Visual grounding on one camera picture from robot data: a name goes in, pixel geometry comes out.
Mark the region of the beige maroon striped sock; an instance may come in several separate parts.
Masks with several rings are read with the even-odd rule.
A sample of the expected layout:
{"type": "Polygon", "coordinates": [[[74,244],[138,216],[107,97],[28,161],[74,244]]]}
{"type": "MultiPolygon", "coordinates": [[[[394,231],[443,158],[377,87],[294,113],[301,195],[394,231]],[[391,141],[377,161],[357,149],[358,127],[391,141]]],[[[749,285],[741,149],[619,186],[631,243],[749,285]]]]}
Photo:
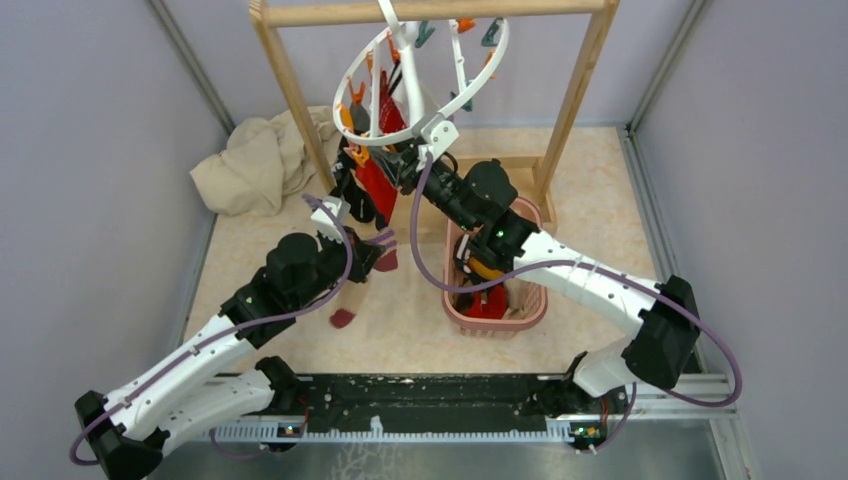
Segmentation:
{"type": "Polygon", "coordinates": [[[361,282],[347,281],[335,297],[336,304],[329,317],[329,323],[334,328],[345,328],[354,320],[367,297],[369,281],[374,273],[387,273],[398,268],[396,235],[391,227],[379,230],[370,242],[382,245],[384,252],[361,282]]]}

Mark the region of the plain red sock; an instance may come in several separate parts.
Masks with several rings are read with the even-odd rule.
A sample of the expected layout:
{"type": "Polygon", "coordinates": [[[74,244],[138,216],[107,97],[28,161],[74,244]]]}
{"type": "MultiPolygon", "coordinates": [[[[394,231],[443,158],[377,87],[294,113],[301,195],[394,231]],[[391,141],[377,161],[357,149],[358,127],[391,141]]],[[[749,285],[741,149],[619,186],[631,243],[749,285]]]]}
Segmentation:
{"type": "Polygon", "coordinates": [[[395,209],[397,190],[373,160],[367,160],[363,165],[357,165],[355,177],[374,204],[376,227],[380,230],[387,228],[395,209]]]}

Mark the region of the mustard yellow sock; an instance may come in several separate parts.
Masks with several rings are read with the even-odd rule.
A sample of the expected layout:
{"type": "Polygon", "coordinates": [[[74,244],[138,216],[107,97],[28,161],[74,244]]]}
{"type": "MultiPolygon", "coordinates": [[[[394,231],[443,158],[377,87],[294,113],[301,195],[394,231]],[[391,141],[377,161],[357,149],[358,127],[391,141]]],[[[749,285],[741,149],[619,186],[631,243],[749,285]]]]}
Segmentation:
{"type": "Polygon", "coordinates": [[[470,257],[466,261],[466,270],[468,276],[476,283],[496,280],[505,275],[505,273],[501,270],[485,266],[475,257],[470,257]]]}

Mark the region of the pink plastic laundry basket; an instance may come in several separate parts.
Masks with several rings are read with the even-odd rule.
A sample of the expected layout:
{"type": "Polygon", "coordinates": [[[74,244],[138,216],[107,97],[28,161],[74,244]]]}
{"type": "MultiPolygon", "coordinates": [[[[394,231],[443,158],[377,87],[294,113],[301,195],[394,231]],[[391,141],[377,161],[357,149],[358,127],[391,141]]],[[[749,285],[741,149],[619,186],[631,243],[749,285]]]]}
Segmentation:
{"type": "MultiPolygon", "coordinates": [[[[446,284],[472,284],[471,264],[457,258],[457,248],[465,244],[465,238],[459,227],[447,225],[442,273],[446,284]]],[[[461,334],[509,339],[537,325],[548,310],[549,299],[546,288],[514,278],[472,293],[444,291],[441,304],[461,334]]]]}

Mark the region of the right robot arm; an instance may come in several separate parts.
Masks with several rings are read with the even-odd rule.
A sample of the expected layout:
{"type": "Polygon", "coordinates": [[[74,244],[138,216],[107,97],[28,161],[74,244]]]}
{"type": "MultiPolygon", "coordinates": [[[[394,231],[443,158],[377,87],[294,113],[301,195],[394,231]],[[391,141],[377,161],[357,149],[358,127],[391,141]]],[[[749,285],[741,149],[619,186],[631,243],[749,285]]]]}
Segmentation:
{"type": "Polygon", "coordinates": [[[665,391],[676,387],[701,332],[687,281],[631,276],[558,241],[514,210],[518,192],[497,159],[462,174],[423,144],[400,151],[372,147],[369,153],[400,193],[412,195],[415,209],[427,201],[465,233],[459,263],[471,285],[450,285],[427,273],[432,284],[465,294],[517,278],[601,314],[623,333],[618,343],[575,361],[563,385],[569,408],[588,412],[603,394],[631,381],[665,391]]]}

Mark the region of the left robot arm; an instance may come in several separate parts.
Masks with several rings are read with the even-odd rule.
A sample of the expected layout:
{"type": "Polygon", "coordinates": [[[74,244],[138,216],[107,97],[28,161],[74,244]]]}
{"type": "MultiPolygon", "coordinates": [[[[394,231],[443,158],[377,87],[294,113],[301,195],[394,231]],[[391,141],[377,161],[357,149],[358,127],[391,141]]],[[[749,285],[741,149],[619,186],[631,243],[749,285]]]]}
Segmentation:
{"type": "Polygon", "coordinates": [[[224,367],[257,352],[340,283],[366,281],[386,246],[346,230],[352,246],[323,235],[284,236],[251,281],[179,349],[139,378],[75,403],[85,439],[109,479],[142,479],[182,443],[249,413],[285,414],[302,388],[278,356],[217,386],[224,367]]]}

